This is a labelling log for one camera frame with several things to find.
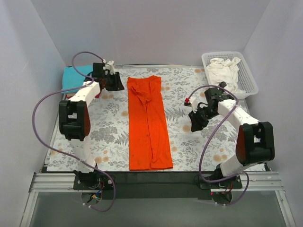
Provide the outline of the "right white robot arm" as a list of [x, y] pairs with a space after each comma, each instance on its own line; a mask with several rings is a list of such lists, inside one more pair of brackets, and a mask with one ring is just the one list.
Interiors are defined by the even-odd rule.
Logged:
[[212, 175], [200, 176], [206, 183], [225, 188], [231, 183], [232, 178], [244, 170], [275, 158], [273, 126], [269, 122], [255, 119], [244, 111], [239, 106], [236, 95], [227, 89], [215, 85], [207, 85], [205, 88], [207, 102], [204, 107], [201, 107], [201, 104], [191, 95], [185, 99], [184, 105], [192, 109], [188, 115], [192, 132], [201, 131], [216, 116], [223, 117], [207, 140], [203, 153], [206, 152], [213, 136], [225, 121], [228, 121], [238, 132], [235, 154], [218, 165]]

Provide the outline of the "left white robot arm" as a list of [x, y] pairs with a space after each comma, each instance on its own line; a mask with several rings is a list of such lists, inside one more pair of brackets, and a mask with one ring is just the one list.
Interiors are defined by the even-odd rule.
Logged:
[[80, 183], [96, 189], [100, 186], [101, 178], [92, 168], [96, 162], [89, 148], [91, 124], [88, 106], [103, 89], [121, 91], [124, 86], [113, 61], [95, 62], [92, 68], [84, 79], [84, 88], [69, 100], [59, 103], [59, 130], [70, 143], [74, 155], [80, 159], [79, 169], [74, 171]]

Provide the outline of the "orange t shirt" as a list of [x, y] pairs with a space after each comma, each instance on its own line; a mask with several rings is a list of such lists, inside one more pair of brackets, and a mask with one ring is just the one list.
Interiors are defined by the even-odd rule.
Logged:
[[129, 169], [173, 168], [161, 78], [128, 78]]

